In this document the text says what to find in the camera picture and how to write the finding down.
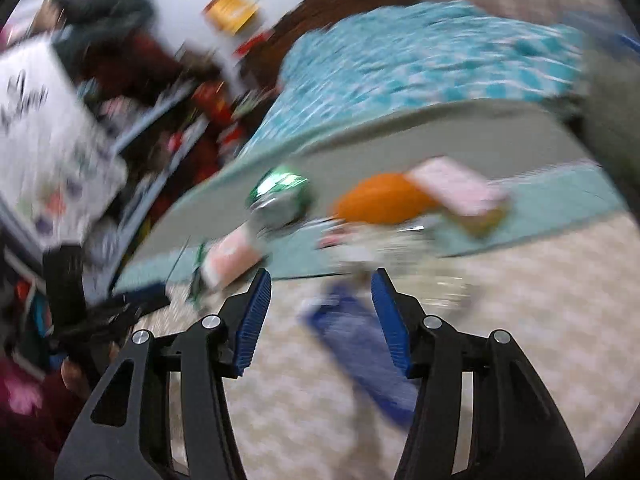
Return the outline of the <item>person's left hand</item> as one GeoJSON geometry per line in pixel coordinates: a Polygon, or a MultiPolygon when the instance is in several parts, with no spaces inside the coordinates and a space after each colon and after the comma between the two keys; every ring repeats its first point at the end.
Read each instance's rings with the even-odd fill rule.
{"type": "MultiPolygon", "coordinates": [[[[106,370],[111,365],[111,362],[117,358],[119,351],[119,345],[114,342],[89,348],[87,351],[89,356],[87,364],[91,366],[98,363],[101,365],[102,370],[106,370]]],[[[85,367],[77,360],[66,356],[60,371],[66,389],[77,394],[82,400],[87,400],[92,393],[93,386],[90,385],[86,377],[85,367]]]]}

